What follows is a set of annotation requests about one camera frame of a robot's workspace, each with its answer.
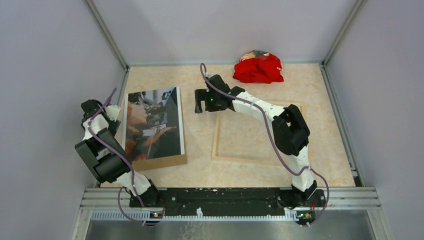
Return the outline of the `wooden picture frame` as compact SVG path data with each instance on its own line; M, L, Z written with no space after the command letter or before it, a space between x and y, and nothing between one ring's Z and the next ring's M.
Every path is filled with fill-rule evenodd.
M281 165L264 121L231 110L216 113L211 158L230 163Z

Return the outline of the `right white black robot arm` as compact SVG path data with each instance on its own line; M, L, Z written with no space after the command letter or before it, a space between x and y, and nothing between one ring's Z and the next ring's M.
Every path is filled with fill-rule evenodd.
M238 86L230 88L218 74L204 81L206 88L194 91L195 113L232 110L263 120L277 158L292 174L292 189L280 198L281 203L291 209L307 206L314 198L317 181L308 158L310 130L300 109L294 104L266 102Z

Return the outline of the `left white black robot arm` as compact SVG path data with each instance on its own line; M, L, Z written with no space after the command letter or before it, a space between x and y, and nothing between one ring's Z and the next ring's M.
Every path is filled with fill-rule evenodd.
M84 137L74 148L99 183L119 184L130 194L130 207L154 207L160 191L145 175L135 171L132 161L115 139L121 108L89 99L81 104Z

